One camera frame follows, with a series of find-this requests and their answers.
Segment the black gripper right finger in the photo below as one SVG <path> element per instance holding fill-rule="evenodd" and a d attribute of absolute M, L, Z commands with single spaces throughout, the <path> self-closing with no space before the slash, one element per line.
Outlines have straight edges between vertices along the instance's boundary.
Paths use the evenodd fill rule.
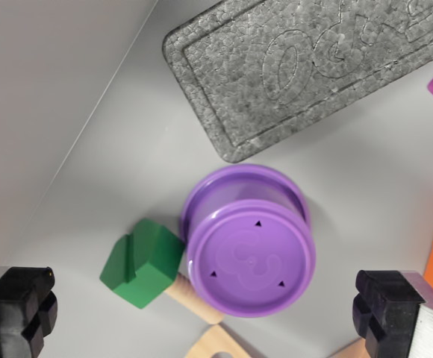
<path fill-rule="evenodd" d="M 360 270 L 352 319 L 370 357 L 433 357 L 433 288 L 416 271 Z"/>

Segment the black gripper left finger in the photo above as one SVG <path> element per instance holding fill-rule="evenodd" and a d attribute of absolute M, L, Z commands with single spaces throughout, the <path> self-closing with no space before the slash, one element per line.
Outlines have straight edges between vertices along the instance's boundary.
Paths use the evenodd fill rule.
<path fill-rule="evenodd" d="M 49 267 L 0 266 L 0 357 L 38 357 L 57 320 Z"/>

